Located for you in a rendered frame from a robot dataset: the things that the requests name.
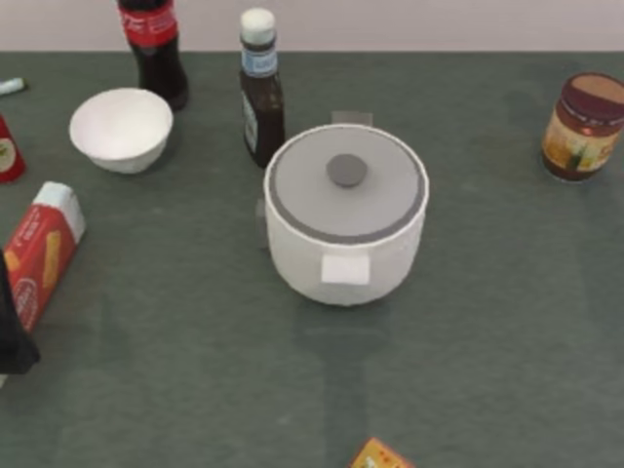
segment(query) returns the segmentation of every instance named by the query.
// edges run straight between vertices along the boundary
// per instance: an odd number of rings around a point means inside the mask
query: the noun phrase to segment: bowl
[[[173,124],[164,99],[146,90],[119,88],[83,102],[71,117],[69,137],[97,166],[137,174],[161,156]]]

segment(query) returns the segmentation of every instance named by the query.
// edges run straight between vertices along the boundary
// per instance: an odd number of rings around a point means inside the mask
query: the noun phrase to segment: table
[[[130,54],[3,54],[28,164],[0,187],[8,239],[45,180],[89,231],[35,331],[43,361],[0,393],[11,468],[343,467],[377,436],[421,468],[621,468],[624,161],[543,170],[561,85],[615,54],[281,54],[294,135],[371,111],[432,180],[406,282],[348,311],[289,290],[256,246],[262,173],[243,144],[236,54],[188,54],[167,155],[107,173],[72,111],[132,86]]]

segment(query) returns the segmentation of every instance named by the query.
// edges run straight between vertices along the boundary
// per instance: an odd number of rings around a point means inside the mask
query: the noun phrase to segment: orange package
[[[1,374],[27,373],[39,361],[29,335],[85,228],[73,190],[46,182],[6,245],[1,265],[0,387]]]
[[[415,466],[378,439],[370,438],[349,468],[415,468]]]

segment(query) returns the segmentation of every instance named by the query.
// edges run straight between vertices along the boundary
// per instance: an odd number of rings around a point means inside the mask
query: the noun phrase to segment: pot handle
[[[367,286],[371,283],[371,258],[323,254],[321,282],[326,285]]]
[[[261,249],[269,247],[268,228],[266,226],[266,202],[258,198],[255,204],[255,226],[257,228],[257,241]]]
[[[360,124],[372,127],[372,113],[352,110],[335,110],[331,113],[333,124]]]

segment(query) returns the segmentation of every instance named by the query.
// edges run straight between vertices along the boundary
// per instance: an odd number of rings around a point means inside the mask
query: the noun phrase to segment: lid knob
[[[343,188],[360,185],[368,170],[367,163],[354,154],[338,154],[331,158],[327,165],[331,181]]]

